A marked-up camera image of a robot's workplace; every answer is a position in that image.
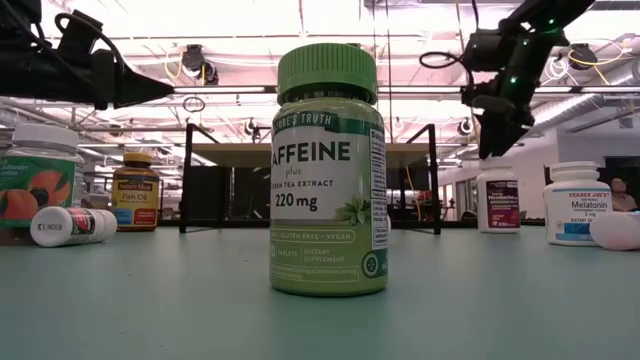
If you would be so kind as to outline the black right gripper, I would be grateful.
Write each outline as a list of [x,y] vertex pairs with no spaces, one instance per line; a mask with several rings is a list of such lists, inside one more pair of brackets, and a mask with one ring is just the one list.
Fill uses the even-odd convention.
[[491,64],[474,65],[471,70],[496,73],[489,82],[469,84],[461,99],[465,105],[484,109],[479,117],[479,157],[500,157],[524,135],[521,124],[534,124],[529,104],[538,87],[538,53],[532,46],[516,46],[506,59],[493,57]]

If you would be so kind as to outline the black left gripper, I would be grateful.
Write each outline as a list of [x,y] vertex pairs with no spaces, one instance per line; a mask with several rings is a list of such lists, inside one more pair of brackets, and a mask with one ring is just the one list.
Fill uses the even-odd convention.
[[38,54],[33,70],[44,82],[37,98],[93,104],[99,110],[109,105],[134,106],[174,93],[173,86],[119,62],[119,53],[113,50],[97,50],[76,63],[54,50],[52,54]]

